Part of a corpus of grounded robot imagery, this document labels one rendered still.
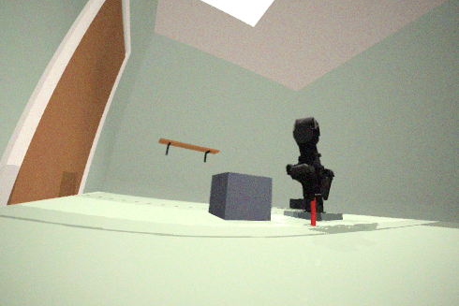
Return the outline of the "red peg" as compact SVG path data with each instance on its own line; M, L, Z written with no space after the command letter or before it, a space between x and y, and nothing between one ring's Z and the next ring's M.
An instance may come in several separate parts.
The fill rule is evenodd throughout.
M310 201L310 204L311 204L311 212L310 212L310 216L311 216L311 226L315 226L316 225L316 198L314 201Z

